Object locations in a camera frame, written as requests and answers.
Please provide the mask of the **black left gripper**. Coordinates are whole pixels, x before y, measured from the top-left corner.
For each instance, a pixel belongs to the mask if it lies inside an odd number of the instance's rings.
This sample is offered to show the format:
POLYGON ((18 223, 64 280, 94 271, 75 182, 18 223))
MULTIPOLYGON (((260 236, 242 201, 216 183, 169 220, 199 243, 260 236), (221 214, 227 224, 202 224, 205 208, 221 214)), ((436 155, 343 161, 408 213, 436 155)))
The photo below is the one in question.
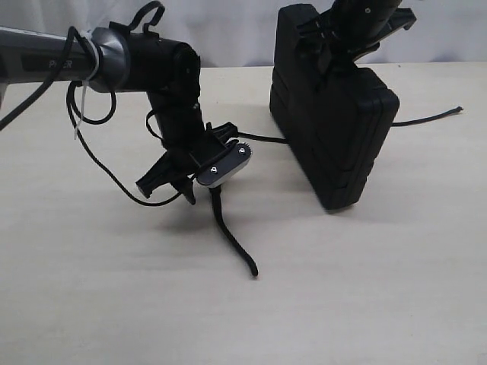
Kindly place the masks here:
POLYGON ((191 204, 193 180, 226 156, 238 143, 237 127, 204 123, 199 104, 201 59, 183 41, 136 33, 129 37, 129 90, 144 91, 151 106, 147 117, 158 124, 165 152, 136 183, 148 198, 170 184, 191 204))

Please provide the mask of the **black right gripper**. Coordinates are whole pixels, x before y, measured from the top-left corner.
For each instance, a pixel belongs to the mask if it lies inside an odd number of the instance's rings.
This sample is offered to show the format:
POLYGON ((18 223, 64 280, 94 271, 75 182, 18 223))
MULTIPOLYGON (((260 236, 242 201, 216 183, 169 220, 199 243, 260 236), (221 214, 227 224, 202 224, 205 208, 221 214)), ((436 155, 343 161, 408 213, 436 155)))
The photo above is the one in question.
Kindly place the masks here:
POLYGON ((411 8, 400 1, 334 1, 327 11, 300 24, 300 35, 320 45, 317 61, 318 90, 333 77, 334 58, 353 61, 376 51, 380 42, 398 30, 409 30, 416 22, 411 8))

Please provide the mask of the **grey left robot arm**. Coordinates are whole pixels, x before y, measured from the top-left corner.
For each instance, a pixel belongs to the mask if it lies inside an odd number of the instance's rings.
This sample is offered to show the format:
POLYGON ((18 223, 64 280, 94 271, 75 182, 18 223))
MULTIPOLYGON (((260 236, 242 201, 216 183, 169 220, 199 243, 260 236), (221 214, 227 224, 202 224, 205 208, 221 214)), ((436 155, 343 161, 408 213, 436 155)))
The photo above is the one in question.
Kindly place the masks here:
POLYGON ((200 71, 201 60, 189 44, 118 24, 98 27, 87 36, 70 28, 65 37, 4 27, 1 86, 35 82, 38 88, 1 124, 13 122, 57 81, 68 82, 66 106, 72 122, 86 119, 75 105, 77 87, 87 85, 111 97, 143 92, 165 152, 137 181, 138 203, 148 205, 152 192, 166 184, 194 203, 193 183, 215 189, 241 170, 251 154, 238 141, 235 125, 203 122, 200 71))

